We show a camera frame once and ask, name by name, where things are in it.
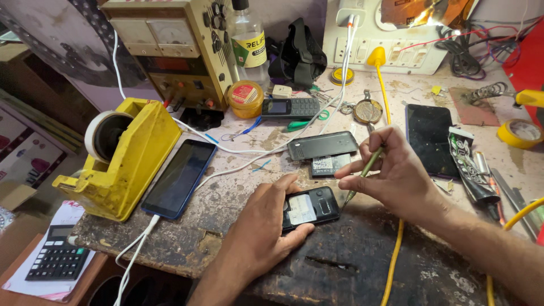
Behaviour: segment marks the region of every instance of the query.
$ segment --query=coiled spring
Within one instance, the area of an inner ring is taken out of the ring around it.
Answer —
[[[497,82],[494,84],[491,84],[486,87],[482,87],[478,90],[475,90],[467,95],[465,95],[465,99],[470,104],[473,104],[474,102],[485,99],[485,98],[493,98],[498,97],[504,94],[508,91],[508,85],[504,82]]]

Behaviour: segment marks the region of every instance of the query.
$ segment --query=blue tape strip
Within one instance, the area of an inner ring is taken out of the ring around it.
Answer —
[[[219,143],[219,141],[217,141],[217,140],[213,139],[213,137],[212,137],[212,136],[210,136],[210,135],[208,135],[208,134],[204,134],[204,135],[208,136],[208,138],[209,138],[209,139],[211,139],[211,140],[213,140],[213,142],[215,142],[215,143]]]
[[[267,161],[266,161],[266,162],[265,162],[265,163],[264,163],[264,164],[263,164],[262,166],[260,166],[259,168],[257,168],[257,169],[253,169],[252,173],[253,173],[253,172],[255,172],[255,171],[259,171],[259,170],[261,170],[261,169],[262,169],[262,168],[263,168],[264,166],[266,166],[266,165],[267,165],[267,163],[269,163],[270,161],[271,161],[271,160],[267,160]]]

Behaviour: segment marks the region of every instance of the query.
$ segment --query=black cap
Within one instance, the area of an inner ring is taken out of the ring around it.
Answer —
[[[245,10],[249,7],[249,0],[232,0],[232,8],[237,11]]]

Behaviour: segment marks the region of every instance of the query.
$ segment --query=wooden work table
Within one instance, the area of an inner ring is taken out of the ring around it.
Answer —
[[[329,80],[330,69],[316,84],[334,96],[340,87]],[[489,71],[484,81],[452,77],[448,66],[442,66],[433,76],[384,74],[385,87],[393,123],[405,130],[405,106],[417,103],[443,106],[450,109],[454,124],[459,124],[458,112],[449,97],[433,97],[433,85],[442,87],[482,86],[506,81],[501,69]],[[355,72],[355,81],[347,86],[345,100],[359,101],[363,90],[370,89],[372,98],[383,103],[376,73]],[[508,97],[490,100],[500,123],[512,118],[528,119],[525,110],[512,108]],[[238,119],[229,110],[220,128],[207,131],[215,139],[225,133],[240,133],[251,126],[254,119]],[[384,126],[385,115],[376,128]],[[368,137],[366,126],[354,121],[353,115],[340,112],[332,117],[326,133],[350,130],[355,123],[355,138],[362,142]],[[283,133],[288,121],[263,120],[250,133],[233,142],[220,144],[233,150],[270,150],[294,133]],[[324,121],[317,120],[302,136],[317,134]],[[497,137],[497,127],[460,125],[475,134],[474,150],[484,152],[490,167],[498,168],[510,187],[523,186],[526,200],[539,198],[544,186],[542,174],[542,145],[533,150],[519,150],[507,146]],[[181,135],[198,139],[190,132]],[[230,154],[218,151],[206,175],[239,167],[255,154]],[[352,156],[352,161],[360,158]],[[263,168],[262,164],[270,160]],[[261,182],[273,182],[285,173],[298,173],[302,189],[329,186],[338,203],[343,203],[347,191],[337,187],[335,179],[313,179],[307,161],[294,162],[288,152],[264,157],[245,169],[212,178],[196,191],[185,213],[179,220],[161,219],[144,244],[136,262],[182,276],[198,278],[221,247],[222,237],[236,220],[249,195]],[[461,182],[456,182],[450,201],[474,212]],[[505,215],[514,212],[503,198]],[[73,235],[80,246],[117,256],[144,231],[151,215],[136,208],[125,223],[85,214],[76,225]],[[358,194],[344,209],[340,220],[316,227],[305,244],[257,279],[247,292],[284,304],[307,305],[379,305],[387,279],[387,271],[395,244],[398,218],[389,214],[376,200]],[[521,225],[514,234],[527,237]],[[125,255],[130,259],[133,251]],[[486,305],[485,275],[472,267],[432,234],[407,224],[397,261],[389,305]]]

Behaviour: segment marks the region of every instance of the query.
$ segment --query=right hand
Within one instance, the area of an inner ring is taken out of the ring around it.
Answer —
[[[362,171],[372,152],[382,143],[386,144],[384,153],[371,168],[372,171],[380,170],[380,173],[372,178],[351,175]],[[398,126],[388,125],[375,130],[359,146],[359,151],[362,160],[336,171],[340,189],[367,194],[398,217],[421,225],[444,216],[448,211],[448,201],[434,186]]]

